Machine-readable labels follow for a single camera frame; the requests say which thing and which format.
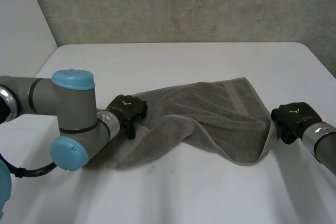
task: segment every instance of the concrete wall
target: concrete wall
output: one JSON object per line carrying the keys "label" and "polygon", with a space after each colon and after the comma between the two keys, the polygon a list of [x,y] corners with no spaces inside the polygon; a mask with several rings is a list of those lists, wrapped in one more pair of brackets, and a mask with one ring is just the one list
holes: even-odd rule
{"label": "concrete wall", "polygon": [[0,0],[0,76],[33,77],[56,48],[36,0]]}
{"label": "concrete wall", "polygon": [[59,46],[297,41],[336,74],[336,0],[38,0]]}

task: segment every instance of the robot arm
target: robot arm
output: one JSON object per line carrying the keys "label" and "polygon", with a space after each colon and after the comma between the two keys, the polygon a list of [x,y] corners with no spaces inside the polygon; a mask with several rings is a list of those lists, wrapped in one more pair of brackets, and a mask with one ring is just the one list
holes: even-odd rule
{"label": "robot arm", "polygon": [[83,70],[61,70],[51,79],[0,77],[0,123],[23,114],[57,116],[60,137],[51,158],[62,169],[77,170],[121,129],[134,138],[133,123],[146,115],[146,102],[130,95],[97,112],[94,88],[93,75]]}
{"label": "robot arm", "polygon": [[336,175],[336,128],[322,121],[304,102],[281,105],[271,117],[282,128],[281,138],[292,144],[300,138],[310,153]]}

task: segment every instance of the black cable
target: black cable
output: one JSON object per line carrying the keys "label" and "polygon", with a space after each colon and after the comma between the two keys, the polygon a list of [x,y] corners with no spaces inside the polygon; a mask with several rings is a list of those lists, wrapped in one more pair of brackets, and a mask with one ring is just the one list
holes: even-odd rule
{"label": "black cable", "polygon": [[39,177],[42,175],[45,175],[47,173],[50,173],[55,167],[56,164],[54,162],[50,163],[49,165],[46,165],[42,168],[35,169],[35,170],[27,170],[25,168],[17,168],[11,163],[9,163],[1,154],[0,159],[5,163],[10,173],[14,174],[15,177]]}

